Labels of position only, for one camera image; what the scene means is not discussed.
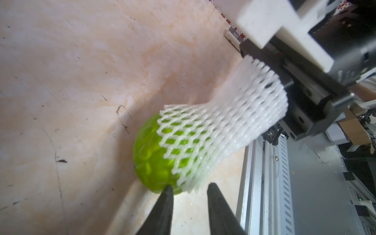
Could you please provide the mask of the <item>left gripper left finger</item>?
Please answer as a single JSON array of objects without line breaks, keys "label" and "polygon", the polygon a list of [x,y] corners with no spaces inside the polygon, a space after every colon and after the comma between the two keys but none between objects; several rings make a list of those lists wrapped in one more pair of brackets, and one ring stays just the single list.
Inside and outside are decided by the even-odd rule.
[{"label": "left gripper left finger", "polygon": [[171,185],[167,185],[136,235],[170,235],[173,203],[173,188]]}]

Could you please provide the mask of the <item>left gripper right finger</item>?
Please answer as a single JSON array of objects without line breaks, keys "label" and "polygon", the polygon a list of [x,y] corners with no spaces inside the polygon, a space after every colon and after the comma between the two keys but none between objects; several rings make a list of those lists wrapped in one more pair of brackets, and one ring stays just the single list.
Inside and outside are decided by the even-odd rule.
[{"label": "left gripper right finger", "polygon": [[211,235],[245,235],[216,183],[209,184],[207,196]]}]

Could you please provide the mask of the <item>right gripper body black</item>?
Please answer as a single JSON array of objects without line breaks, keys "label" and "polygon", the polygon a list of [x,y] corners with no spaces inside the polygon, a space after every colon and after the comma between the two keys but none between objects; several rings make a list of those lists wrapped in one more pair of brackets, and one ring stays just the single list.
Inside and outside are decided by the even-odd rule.
[{"label": "right gripper body black", "polygon": [[249,39],[240,44],[242,56],[265,62],[280,77],[289,103],[280,125],[295,140],[325,131],[353,100],[348,88],[375,74],[376,3],[351,1],[345,10],[328,13],[309,34],[334,59],[330,71],[276,36],[263,49]]}]

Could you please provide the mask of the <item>green custard apple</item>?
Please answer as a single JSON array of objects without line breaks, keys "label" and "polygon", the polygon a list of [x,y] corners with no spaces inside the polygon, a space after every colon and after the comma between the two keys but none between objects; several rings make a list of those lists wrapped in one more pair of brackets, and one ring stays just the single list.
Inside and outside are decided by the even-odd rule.
[{"label": "green custard apple", "polygon": [[174,109],[152,116],[139,130],[133,148],[135,171],[152,192],[172,186],[191,192],[211,170],[215,123],[207,116]]}]

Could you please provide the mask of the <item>brown cardboard box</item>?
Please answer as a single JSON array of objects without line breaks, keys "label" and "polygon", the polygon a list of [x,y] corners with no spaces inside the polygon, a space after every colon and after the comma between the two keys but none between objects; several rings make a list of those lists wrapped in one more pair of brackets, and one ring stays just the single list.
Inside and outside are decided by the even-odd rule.
[{"label": "brown cardboard box", "polygon": [[340,120],[338,124],[350,142],[356,146],[370,144],[371,140],[368,133],[353,112],[350,109],[346,109],[344,114],[345,118]]}]

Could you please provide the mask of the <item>white remote control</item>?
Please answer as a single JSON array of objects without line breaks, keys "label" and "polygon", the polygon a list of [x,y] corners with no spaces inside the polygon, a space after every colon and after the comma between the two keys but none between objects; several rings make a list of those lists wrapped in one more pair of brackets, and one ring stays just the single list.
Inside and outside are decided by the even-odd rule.
[{"label": "white remote control", "polygon": [[243,39],[232,27],[224,31],[224,37],[240,52],[240,44],[243,42]]}]

